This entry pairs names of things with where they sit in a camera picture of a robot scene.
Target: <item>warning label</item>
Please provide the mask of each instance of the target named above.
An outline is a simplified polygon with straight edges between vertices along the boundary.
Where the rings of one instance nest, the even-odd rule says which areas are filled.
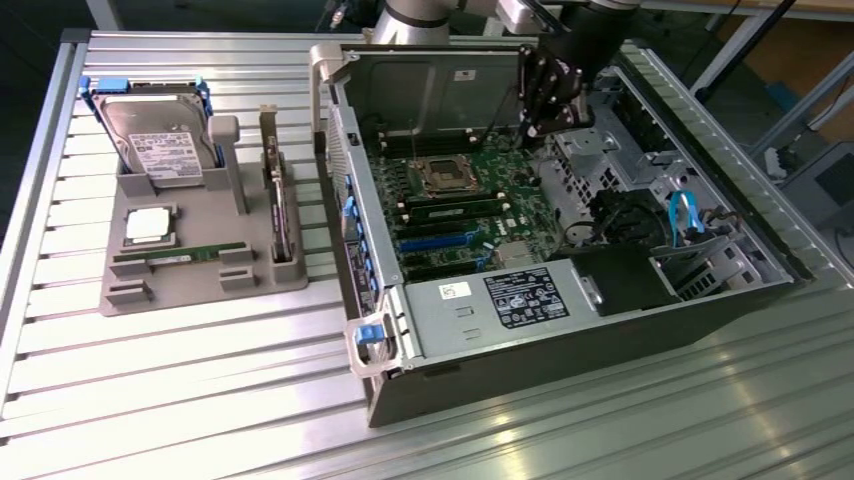
[[[202,176],[190,132],[140,133],[130,137],[146,173],[154,180]]]
[[[507,328],[570,315],[546,267],[484,279],[492,304]]]

